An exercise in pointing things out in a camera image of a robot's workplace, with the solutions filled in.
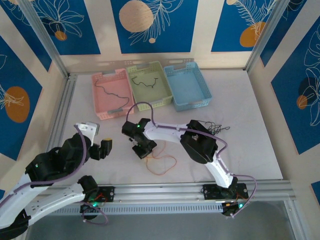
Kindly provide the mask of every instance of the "orange circle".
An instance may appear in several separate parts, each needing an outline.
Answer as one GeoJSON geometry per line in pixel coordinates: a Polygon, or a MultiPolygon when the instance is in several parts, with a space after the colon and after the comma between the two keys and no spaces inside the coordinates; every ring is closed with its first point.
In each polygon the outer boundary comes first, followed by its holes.
{"type": "Polygon", "coordinates": [[[154,44],[155,42],[156,42],[155,38],[152,37],[152,38],[149,39],[149,43],[154,44]]]}
{"type": "Polygon", "coordinates": [[[298,99],[296,100],[296,105],[298,106],[298,108],[300,108],[301,110],[305,109],[308,106],[308,99],[306,96],[304,95],[300,95],[298,97],[298,99]]]}
{"type": "Polygon", "coordinates": [[[6,94],[14,97],[15,99],[23,98],[19,101],[20,104],[11,101],[5,105],[5,111],[8,117],[16,123],[23,123],[27,119],[30,111],[28,93],[22,87],[12,86],[6,91],[6,94]]]}
{"type": "Polygon", "coordinates": [[[65,34],[63,31],[56,31],[54,36],[60,41],[67,40],[67,34],[65,34]]]}
{"type": "Polygon", "coordinates": [[[245,48],[254,47],[265,25],[266,23],[261,21],[245,29],[240,36],[241,46],[245,48]]]}

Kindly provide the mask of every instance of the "robotic arm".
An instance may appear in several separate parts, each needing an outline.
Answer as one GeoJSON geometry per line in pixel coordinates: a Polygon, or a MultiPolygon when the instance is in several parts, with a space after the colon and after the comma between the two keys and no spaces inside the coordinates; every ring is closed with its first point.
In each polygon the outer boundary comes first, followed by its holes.
{"type": "Polygon", "coordinates": [[[191,120],[190,123],[182,125],[164,123],[154,125],[148,118],[142,118],[138,124],[126,121],[122,126],[122,133],[132,141],[135,140],[136,145],[132,149],[141,159],[149,155],[153,148],[157,146],[154,140],[181,144],[192,160],[207,167],[224,197],[231,198],[234,196],[238,179],[231,176],[225,163],[217,158],[218,145],[216,140],[183,129],[211,134],[196,120],[191,120]]]}
{"type": "Polygon", "coordinates": [[[77,169],[89,158],[100,160],[109,155],[112,149],[112,140],[101,141],[101,146],[94,143],[98,134],[99,125],[92,122],[77,123],[84,136],[86,149],[79,133],[67,139],[62,147],[55,147],[49,152],[41,153],[26,167],[25,174],[7,197],[0,200],[0,236],[9,240],[21,235],[28,226],[42,217],[71,203],[87,201],[95,196],[99,190],[92,176],[84,176],[72,186],[36,203],[31,201],[45,191],[51,184],[37,184],[39,182],[54,181],[64,178],[77,169]],[[21,188],[27,183],[35,183],[21,188]]]}

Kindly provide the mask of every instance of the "black wire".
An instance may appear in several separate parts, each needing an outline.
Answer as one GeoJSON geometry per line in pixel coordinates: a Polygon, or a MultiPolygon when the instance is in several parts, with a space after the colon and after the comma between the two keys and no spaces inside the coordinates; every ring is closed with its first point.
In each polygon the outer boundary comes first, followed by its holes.
{"type": "MultiPolygon", "coordinates": [[[[131,78],[132,82],[133,82],[135,85],[137,85],[137,86],[139,86],[140,84],[145,85],[142,81],[139,82],[139,83],[135,83],[134,79],[136,79],[136,78],[137,78],[137,76],[131,78]]],[[[154,85],[156,85],[157,79],[158,79],[158,78],[156,78],[156,77],[154,78],[154,84],[152,84],[152,85],[145,85],[145,86],[146,86],[146,87],[154,88],[154,85]]]]}
{"type": "Polygon", "coordinates": [[[196,120],[196,121],[204,123],[204,124],[210,124],[210,126],[207,129],[212,135],[216,135],[216,134],[220,133],[222,130],[229,130],[230,129],[229,126],[222,127],[221,124],[215,124],[213,121],[200,121],[200,120],[196,120]]]}
{"type": "Polygon", "coordinates": [[[115,94],[115,93],[107,92],[106,89],[105,89],[103,86],[97,86],[97,82],[98,82],[98,81],[99,81],[99,79],[97,79],[97,80],[95,81],[94,86],[96,86],[97,88],[102,88],[103,91],[104,91],[106,94],[108,94],[108,95],[114,95],[114,96],[116,96],[116,97],[118,97],[118,98],[120,98],[120,99],[127,99],[127,100],[128,100],[128,101],[126,102],[126,104],[122,105],[122,106],[119,107],[118,109],[123,108],[125,105],[127,105],[127,104],[129,103],[129,101],[130,101],[130,98],[129,98],[129,97],[127,97],[127,96],[119,96],[119,95],[117,95],[117,94],[115,94]]]}

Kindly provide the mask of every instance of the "leaf line drawing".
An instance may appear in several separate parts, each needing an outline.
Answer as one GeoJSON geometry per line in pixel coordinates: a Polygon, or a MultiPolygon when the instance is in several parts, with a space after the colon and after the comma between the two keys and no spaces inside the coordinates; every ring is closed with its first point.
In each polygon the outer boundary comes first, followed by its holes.
{"type": "Polygon", "coordinates": [[[1,1],[16,19],[23,22],[25,25],[30,26],[28,20],[26,19],[25,15],[22,13],[16,1],[13,1],[13,0],[1,0],[1,1]]]}
{"type": "MultiPolygon", "coordinates": [[[[10,0],[1,0],[12,15],[29,26],[19,6],[10,0]]],[[[77,24],[84,21],[85,16],[70,10],[69,0],[32,0],[31,4],[51,36],[60,41],[67,39],[67,33],[82,37],[77,24]]]]}
{"type": "Polygon", "coordinates": [[[282,14],[282,17],[287,20],[288,19],[288,15],[289,15],[289,12],[296,12],[298,11],[301,6],[302,6],[302,3],[304,2],[305,0],[290,0],[290,2],[288,3],[288,6],[286,6],[286,9],[284,10],[283,14],[282,14]]]}
{"type": "Polygon", "coordinates": [[[320,123],[320,25],[310,38],[304,56],[306,78],[301,81],[297,105],[300,109],[310,107],[310,126],[320,123]]]}
{"type": "Polygon", "coordinates": [[[183,4],[184,0],[179,0],[174,6],[174,2],[178,0],[145,0],[146,6],[151,10],[153,21],[151,26],[140,32],[131,32],[129,39],[132,39],[131,46],[139,41],[154,43],[162,32],[166,31],[166,27],[170,27],[171,20],[169,14],[176,11],[183,4]]]}
{"type": "Polygon", "coordinates": [[[227,0],[227,4],[238,8],[240,17],[246,21],[247,26],[254,29],[255,40],[260,36],[262,23],[270,15],[276,3],[277,0],[270,0],[269,3],[264,0],[262,6],[258,8],[256,0],[227,0]]]}
{"type": "MultiPolygon", "coordinates": [[[[4,67],[6,64],[7,56],[0,54],[0,70],[4,67]]],[[[23,106],[22,100],[24,97],[14,97],[10,94],[8,94],[3,87],[0,84],[0,109],[3,109],[6,105],[10,106],[10,104],[17,104],[20,106],[23,106]]]]}

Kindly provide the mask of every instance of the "white line art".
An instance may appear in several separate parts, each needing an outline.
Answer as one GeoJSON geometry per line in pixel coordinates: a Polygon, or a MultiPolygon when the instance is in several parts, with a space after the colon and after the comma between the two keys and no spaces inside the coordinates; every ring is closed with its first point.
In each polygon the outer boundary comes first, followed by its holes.
{"type": "Polygon", "coordinates": [[[296,12],[298,11],[301,6],[302,6],[302,3],[304,2],[305,0],[291,0],[289,3],[288,3],[288,6],[286,7],[286,9],[284,10],[283,14],[282,14],[282,17],[287,20],[288,19],[288,15],[289,15],[289,12],[296,12]]]}
{"type": "MultiPolygon", "coordinates": [[[[0,70],[4,67],[6,64],[7,56],[0,54],[0,70]]],[[[3,109],[6,105],[10,106],[10,104],[17,104],[20,106],[23,106],[22,100],[24,97],[14,97],[10,94],[8,94],[3,87],[0,84],[0,109],[3,109]]]]}
{"type": "Polygon", "coordinates": [[[320,25],[313,33],[308,49],[304,56],[304,65],[307,67],[306,88],[297,100],[300,109],[310,107],[310,126],[320,123],[320,25]]]}
{"type": "MultiPolygon", "coordinates": [[[[29,26],[28,21],[14,0],[1,0],[12,15],[29,26]]],[[[67,33],[82,37],[82,31],[77,26],[84,20],[84,15],[69,10],[69,0],[29,0],[44,24],[49,35],[60,41],[67,39],[67,33]]]]}
{"type": "Polygon", "coordinates": [[[235,5],[238,8],[240,17],[246,21],[247,26],[254,29],[254,37],[257,40],[262,31],[262,23],[274,9],[277,0],[270,0],[269,3],[267,3],[267,0],[264,0],[260,8],[258,8],[256,0],[226,0],[226,3],[228,5],[235,5]]]}

